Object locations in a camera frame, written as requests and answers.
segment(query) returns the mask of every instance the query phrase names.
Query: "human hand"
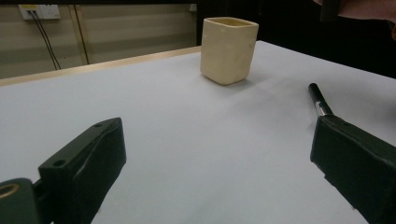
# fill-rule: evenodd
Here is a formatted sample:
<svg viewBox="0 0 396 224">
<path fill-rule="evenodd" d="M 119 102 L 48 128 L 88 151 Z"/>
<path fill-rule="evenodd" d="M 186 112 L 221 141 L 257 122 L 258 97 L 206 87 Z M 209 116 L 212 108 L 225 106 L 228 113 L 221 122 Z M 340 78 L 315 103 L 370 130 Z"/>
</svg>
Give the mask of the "human hand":
<svg viewBox="0 0 396 224">
<path fill-rule="evenodd" d="M 322 5 L 323 0 L 314 2 Z M 338 15 L 360 20 L 396 22 L 396 0 L 342 0 Z"/>
</svg>

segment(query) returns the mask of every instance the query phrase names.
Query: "cup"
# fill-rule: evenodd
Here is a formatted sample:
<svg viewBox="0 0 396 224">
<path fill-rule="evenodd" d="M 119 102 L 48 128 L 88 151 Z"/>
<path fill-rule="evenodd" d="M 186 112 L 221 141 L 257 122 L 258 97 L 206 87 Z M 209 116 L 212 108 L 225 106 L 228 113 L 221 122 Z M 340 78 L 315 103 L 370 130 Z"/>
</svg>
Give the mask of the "cup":
<svg viewBox="0 0 396 224">
<path fill-rule="evenodd" d="M 247 78 L 259 24 L 231 17 L 204 19 L 201 73 L 220 85 Z"/>
</svg>

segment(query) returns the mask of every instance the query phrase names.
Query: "beige wall panel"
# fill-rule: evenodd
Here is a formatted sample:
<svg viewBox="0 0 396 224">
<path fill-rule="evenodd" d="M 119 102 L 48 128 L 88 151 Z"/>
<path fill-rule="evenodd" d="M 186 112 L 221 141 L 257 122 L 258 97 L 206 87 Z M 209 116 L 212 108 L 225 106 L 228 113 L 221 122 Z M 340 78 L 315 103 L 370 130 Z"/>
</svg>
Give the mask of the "beige wall panel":
<svg viewBox="0 0 396 224">
<path fill-rule="evenodd" d="M 90 63 L 195 46 L 196 16 L 189 8 L 190 5 L 81 6 Z"/>
<path fill-rule="evenodd" d="M 42 21 L 62 68 L 82 65 L 68 6 L 61 19 Z M 0 78 L 55 70 L 46 44 L 33 21 L 24 21 L 17 5 L 0 6 Z"/>
</svg>

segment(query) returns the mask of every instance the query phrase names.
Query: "black cable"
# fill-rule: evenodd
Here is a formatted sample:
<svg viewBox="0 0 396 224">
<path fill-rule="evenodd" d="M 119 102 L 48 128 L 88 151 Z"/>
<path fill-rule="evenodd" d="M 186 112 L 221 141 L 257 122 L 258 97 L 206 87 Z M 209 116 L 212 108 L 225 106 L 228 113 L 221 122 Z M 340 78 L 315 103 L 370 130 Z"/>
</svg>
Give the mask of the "black cable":
<svg viewBox="0 0 396 224">
<path fill-rule="evenodd" d="M 41 35 L 44 38 L 44 41 L 46 42 L 47 50 L 49 51 L 49 56 L 52 59 L 55 70 L 58 70 L 58 67 L 59 67 L 59 69 L 62 69 L 61 66 L 59 65 L 58 60 L 55 57 L 55 54 L 53 53 L 52 45 L 50 44 L 50 39 L 48 38 L 47 33 L 44 30 L 43 24 L 41 23 L 40 19 L 38 18 L 38 15 L 36 14 L 35 11 L 28 11 L 28 13 L 33 17 L 33 20 L 35 20 L 35 24 L 37 25 L 38 30 L 40 31 Z"/>
</svg>

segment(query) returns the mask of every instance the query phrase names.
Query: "table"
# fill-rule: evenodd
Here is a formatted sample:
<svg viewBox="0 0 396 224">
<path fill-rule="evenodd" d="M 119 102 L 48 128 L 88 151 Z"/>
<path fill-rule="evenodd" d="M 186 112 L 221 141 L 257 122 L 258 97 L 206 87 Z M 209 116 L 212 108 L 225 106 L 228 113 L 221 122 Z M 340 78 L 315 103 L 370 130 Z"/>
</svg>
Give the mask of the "table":
<svg viewBox="0 0 396 224">
<path fill-rule="evenodd" d="M 0 181 L 36 181 L 50 155 L 121 117 L 128 161 L 93 223 L 366 223 L 309 160 L 307 87 L 396 145 L 395 79 L 259 41 L 247 80 L 223 87 L 200 74 L 199 48 L 174 54 L 1 81 Z"/>
</svg>

